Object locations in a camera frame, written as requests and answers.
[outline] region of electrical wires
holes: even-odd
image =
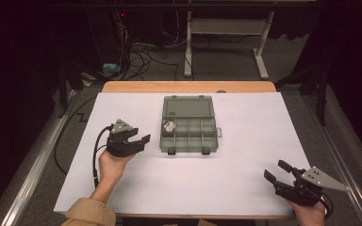
[[[64,174],[67,175],[67,171],[63,169],[63,167],[58,163],[58,143],[60,142],[61,137],[63,136],[63,132],[66,130],[67,125],[69,124],[69,122],[72,120],[72,118],[74,117],[74,115],[76,115],[78,113],[78,111],[85,106],[87,103],[89,103],[90,101],[92,101],[93,99],[95,99],[96,96],[93,96],[91,98],[89,98],[86,102],[84,102],[81,106],[79,106],[74,113],[69,117],[69,119],[66,121],[66,123],[63,125],[63,128],[61,129],[60,133],[58,134],[58,139],[57,142],[55,143],[55,147],[54,147],[54,160],[56,165],[58,166],[58,169]]]

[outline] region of metal frame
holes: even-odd
[[[37,187],[38,181],[41,178],[42,172],[45,168],[45,165],[49,159],[51,152],[55,148],[55,144],[58,140],[58,135],[60,134],[61,129],[68,120],[69,112],[74,109],[74,103],[79,97],[79,93],[76,93],[74,90],[69,95],[68,103],[70,106],[67,112],[53,125],[53,131],[51,136],[43,142],[43,149],[40,150],[40,153],[37,156],[37,159],[34,162],[31,170],[29,171],[25,182],[17,193],[16,198],[13,201],[10,209],[8,210],[7,215],[5,216],[2,226],[16,225],[21,214],[25,210],[28,201],[31,199],[32,194],[34,193],[35,188]]]
[[[337,145],[331,139],[331,135],[329,134],[328,129],[325,126],[322,126],[321,122],[317,118],[316,107],[314,106],[310,96],[305,95],[302,96],[302,98],[307,108],[309,109],[313,120],[316,122],[317,126],[319,127],[322,137],[327,143],[327,146],[329,148],[330,158],[334,163],[334,166],[336,167],[341,182],[344,185],[348,186],[350,189],[350,192],[348,192],[349,198],[351,199],[352,204],[354,205],[354,208],[362,221],[362,194],[360,188],[358,187],[353,176],[349,172],[349,169],[347,168],[345,162],[343,161],[343,158],[340,155],[339,150],[337,149]]]

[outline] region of gray carpet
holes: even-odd
[[[303,48],[305,39],[269,40],[263,53],[270,80],[275,82],[289,75]],[[242,42],[229,43],[212,41],[209,49],[194,49],[192,55],[192,68],[195,80],[260,80],[251,48],[257,43],[256,38],[248,38]],[[193,46],[205,47],[205,40],[196,39]],[[184,48],[160,50],[150,47],[149,53],[156,60],[167,64],[178,64],[177,80],[191,80],[185,78]],[[174,65],[164,65],[151,62],[149,70],[142,75],[145,80],[174,80]],[[132,80],[141,80],[136,76]],[[79,94],[76,105],[83,105],[102,89],[102,85],[93,85],[84,88]],[[330,155],[329,147],[322,136],[321,129],[313,118],[310,107],[304,98],[298,94],[296,86],[286,86],[280,89],[283,93],[289,115],[295,126],[299,139],[304,147],[304,152],[311,165],[315,165],[336,179],[340,179],[335,163]],[[332,139],[341,150],[343,160],[351,169],[352,176],[362,191],[362,146],[354,134],[349,122],[338,108],[337,100],[330,90],[327,93],[326,122],[327,129]],[[94,100],[89,101],[77,113],[84,113],[82,119],[87,119],[91,113]],[[74,152],[85,129],[86,123],[81,120],[81,115],[75,114],[64,129],[58,142],[58,162],[65,169],[71,165]],[[13,183],[0,201],[0,224],[10,208],[27,171],[32,165],[38,152],[31,150],[24,163],[16,173]],[[55,164],[53,156],[50,157],[36,190],[29,201],[18,225],[59,225],[64,216],[53,213],[53,208],[58,198],[58,193],[64,182],[64,174]],[[327,225],[362,225],[362,221],[354,208],[351,198],[343,192],[326,190],[334,202],[334,214],[327,219]],[[265,225],[258,220],[256,225]],[[295,220],[271,221],[270,225],[297,225]]]

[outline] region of human hand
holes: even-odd
[[[314,206],[301,206],[289,200],[287,202],[295,210],[296,218],[301,226],[323,226],[325,224],[325,207],[321,202],[317,202]]]
[[[115,157],[104,150],[99,156],[100,181],[90,198],[106,203],[114,186],[122,178],[125,166],[133,157],[134,154],[127,157]]]

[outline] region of floor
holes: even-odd
[[[282,37],[266,43],[263,58],[270,81],[276,82],[292,73],[306,39],[307,37],[288,40]],[[206,38],[194,38],[192,43],[194,75],[190,78],[183,76],[184,49],[182,46],[164,50],[148,47],[149,52],[146,52],[143,46],[135,46],[135,51],[143,55],[143,58],[153,58],[161,63],[150,60],[150,67],[146,73],[130,80],[260,80],[251,52],[257,44],[257,38],[247,37],[239,42],[213,40],[206,48]],[[138,66],[146,61],[137,54],[131,57],[135,59],[136,67],[133,70],[136,72]],[[310,164],[318,166],[353,188],[351,193],[327,191],[335,206],[334,214],[327,219],[327,224],[362,225],[362,146],[360,141],[338,107],[332,89],[328,88],[327,91],[325,111],[327,126],[321,126],[315,116],[313,106],[316,95],[301,96],[298,87],[299,85],[287,85],[278,91],[283,94],[307,159]],[[52,146],[55,143],[52,139],[58,140],[56,146],[58,163],[64,170],[70,167],[86,126],[86,120],[93,108],[93,97],[101,88],[102,84],[94,84],[85,87],[82,91],[69,93],[73,104],[64,120],[58,119],[60,108],[57,107],[2,196],[0,225],[4,222],[29,172],[35,168],[34,163],[41,157],[42,150],[46,149],[47,144]],[[64,216],[52,212],[65,175],[60,172],[55,163],[53,152],[45,157],[47,163],[40,168],[41,173],[35,176],[38,180],[29,189],[32,195],[27,196],[23,213],[17,215],[15,219],[16,225],[59,225],[65,220]],[[257,220],[256,225],[297,225],[297,222],[295,220],[268,222]]]

